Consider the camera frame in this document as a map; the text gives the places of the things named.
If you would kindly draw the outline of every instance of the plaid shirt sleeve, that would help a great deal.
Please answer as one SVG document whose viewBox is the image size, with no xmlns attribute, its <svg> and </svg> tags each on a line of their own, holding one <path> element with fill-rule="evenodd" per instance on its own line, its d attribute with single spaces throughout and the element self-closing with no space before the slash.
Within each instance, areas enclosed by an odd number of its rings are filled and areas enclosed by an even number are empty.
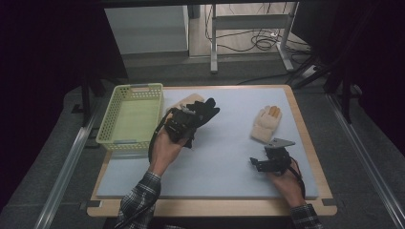
<svg viewBox="0 0 405 229">
<path fill-rule="evenodd" d="M 142 180 L 121 200 L 115 228 L 146 229 L 160 196 L 160 177 L 146 172 Z"/>
<path fill-rule="evenodd" d="M 312 204 L 291 208 L 291 217 L 297 229 L 323 229 Z"/>
</svg>

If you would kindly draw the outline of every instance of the basket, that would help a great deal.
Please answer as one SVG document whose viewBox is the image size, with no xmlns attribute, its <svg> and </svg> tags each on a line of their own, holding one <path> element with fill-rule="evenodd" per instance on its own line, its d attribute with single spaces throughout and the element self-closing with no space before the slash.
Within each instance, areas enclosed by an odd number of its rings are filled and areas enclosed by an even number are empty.
<svg viewBox="0 0 405 229">
<path fill-rule="evenodd" d="M 116 86 L 96 142 L 108 151 L 147 150 L 161 119 L 162 88 L 159 83 Z"/>
</svg>

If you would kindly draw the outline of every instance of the work glove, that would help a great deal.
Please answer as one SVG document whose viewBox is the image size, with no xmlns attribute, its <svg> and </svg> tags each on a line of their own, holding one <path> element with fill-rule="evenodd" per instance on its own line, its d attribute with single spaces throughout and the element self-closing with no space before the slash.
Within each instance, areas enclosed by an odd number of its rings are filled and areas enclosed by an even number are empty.
<svg viewBox="0 0 405 229">
<path fill-rule="evenodd" d="M 250 135 L 268 144 L 280 123 L 281 116 L 281 110 L 277 106 L 265 106 L 257 114 Z"/>
<path fill-rule="evenodd" d="M 215 100 L 208 98 L 206 102 L 195 101 L 193 104 L 181 105 L 180 109 L 172 109 L 173 115 L 168 116 L 164 124 L 170 139 L 178 142 L 182 138 L 188 138 L 184 147 L 191 148 L 197 128 L 207 123 L 220 111 L 220 108 L 216 108 L 215 105 Z"/>
</svg>

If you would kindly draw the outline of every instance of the table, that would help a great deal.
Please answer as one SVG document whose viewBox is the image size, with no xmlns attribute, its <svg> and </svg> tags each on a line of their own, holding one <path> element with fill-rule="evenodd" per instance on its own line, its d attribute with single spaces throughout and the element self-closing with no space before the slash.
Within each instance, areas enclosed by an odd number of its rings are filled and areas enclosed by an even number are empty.
<svg viewBox="0 0 405 229">
<path fill-rule="evenodd" d="M 319 197 L 307 200 L 315 208 L 319 216 L 332 216 L 336 214 L 337 207 L 333 203 L 330 187 L 319 163 L 315 149 L 301 117 L 295 97 L 289 86 L 286 85 L 260 85 L 260 86 L 208 86 L 193 87 L 193 89 L 266 89 L 282 88 L 288 98 L 300 137 L 311 166 Z M 165 90 L 181 90 L 185 87 L 166 87 Z M 116 217 L 120 198 L 101 199 L 96 196 L 99 183 L 108 166 L 112 152 L 107 152 L 104 158 L 96 186 L 90 199 L 87 213 L 92 217 Z M 258 217 L 258 216 L 288 216 L 289 208 L 283 199 L 159 199 L 155 216 L 157 217 Z"/>
</svg>

